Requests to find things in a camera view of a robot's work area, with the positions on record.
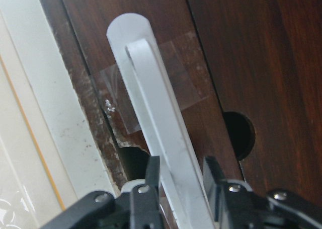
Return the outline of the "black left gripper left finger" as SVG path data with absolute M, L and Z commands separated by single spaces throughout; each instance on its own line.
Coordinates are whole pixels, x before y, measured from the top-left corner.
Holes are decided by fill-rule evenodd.
M 115 198 L 93 191 L 43 228 L 164 228 L 159 209 L 159 157 L 150 157 L 145 182 Z

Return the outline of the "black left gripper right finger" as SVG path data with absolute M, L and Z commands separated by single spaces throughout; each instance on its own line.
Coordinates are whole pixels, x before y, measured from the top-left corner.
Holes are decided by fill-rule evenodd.
M 257 195 L 241 180 L 228 179 L 214 157 L 205 157 L 203 184 L 219 228 L 321 228 L 321 207 L 285 189 Z

